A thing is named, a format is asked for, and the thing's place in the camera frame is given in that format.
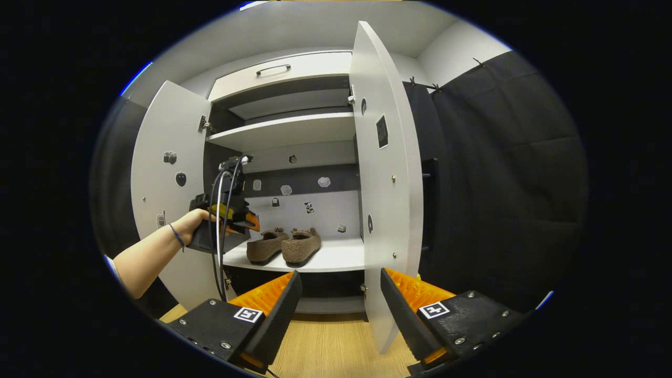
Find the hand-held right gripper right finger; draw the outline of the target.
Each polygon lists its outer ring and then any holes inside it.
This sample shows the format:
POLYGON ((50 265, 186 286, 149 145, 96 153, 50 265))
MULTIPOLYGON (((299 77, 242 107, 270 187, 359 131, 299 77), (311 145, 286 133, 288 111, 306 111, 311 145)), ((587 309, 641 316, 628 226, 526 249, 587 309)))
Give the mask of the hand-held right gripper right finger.
POLYGON ((380 270, 380 289, 418 361, 409 367, 413 375, 489 349, 526 318, 475 290, 456 295, 389 268, 380 270))

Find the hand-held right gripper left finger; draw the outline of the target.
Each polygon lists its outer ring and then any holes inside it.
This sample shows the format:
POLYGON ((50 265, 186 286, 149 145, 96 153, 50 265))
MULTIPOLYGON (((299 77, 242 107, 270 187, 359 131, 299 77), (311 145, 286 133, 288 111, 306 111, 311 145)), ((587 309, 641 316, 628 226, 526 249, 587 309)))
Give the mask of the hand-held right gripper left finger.
POLYGON ((221 361, 265 375, 301 297, 293 270, 230 301, 208 299, 166 327, 221 361))

